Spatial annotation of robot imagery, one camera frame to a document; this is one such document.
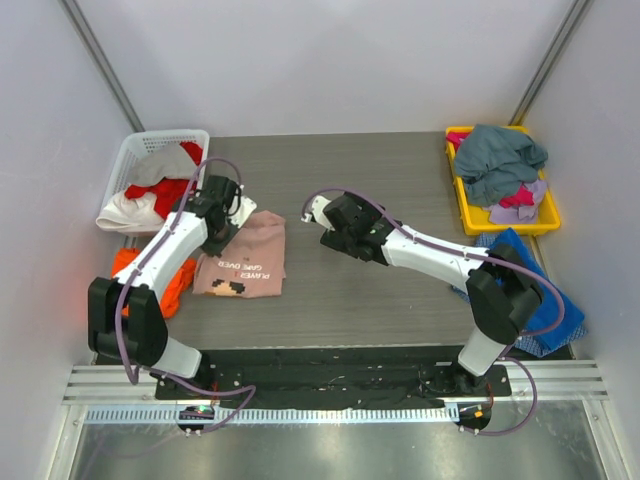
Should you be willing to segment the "pink printed t shirt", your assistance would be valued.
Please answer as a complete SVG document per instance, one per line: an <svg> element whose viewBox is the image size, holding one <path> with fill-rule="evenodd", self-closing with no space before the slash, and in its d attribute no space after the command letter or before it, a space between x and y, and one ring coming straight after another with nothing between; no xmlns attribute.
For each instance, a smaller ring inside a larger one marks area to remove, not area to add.
<svg viewBox="0 0 640 480"><path fill-rule="evenodd" d="M193 293L254 299L282 294L286 221L269 211L251 214L221 255L201 255Z"/></svg>

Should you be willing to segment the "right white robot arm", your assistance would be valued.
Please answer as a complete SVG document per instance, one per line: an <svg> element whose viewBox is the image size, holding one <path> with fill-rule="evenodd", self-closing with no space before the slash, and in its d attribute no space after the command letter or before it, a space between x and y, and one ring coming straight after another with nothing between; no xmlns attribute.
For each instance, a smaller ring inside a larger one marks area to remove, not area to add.
<svg viewBox="0 0 640 480"><path fill-rule="evenodd" d="M304 219L325 228L321 244L363 262L405 268L464 292L475 323L451 371L457 391L472 395L488 381L487 371L515 343L542 305L539 276L531 277L518 252L464 247L403 225L353 193L333 200L313 197Z"/></svg>

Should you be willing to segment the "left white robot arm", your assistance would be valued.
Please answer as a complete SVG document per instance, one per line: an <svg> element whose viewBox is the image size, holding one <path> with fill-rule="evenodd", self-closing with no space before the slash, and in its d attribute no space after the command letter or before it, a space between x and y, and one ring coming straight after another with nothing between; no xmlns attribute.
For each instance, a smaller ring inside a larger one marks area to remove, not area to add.
<svg viewBox="0 0 640 480"><path fill-rule="evenodd" d="M179 376L190 398L205 397L213 385L203 354L171 338L160 307L169 283L197 249L218 256L255 208L242 205L242 186L208 177L203 188L180 200L160 231L111 279L98 277L88 289L88 346L123 362L133 383L137 367Z"/></svg>

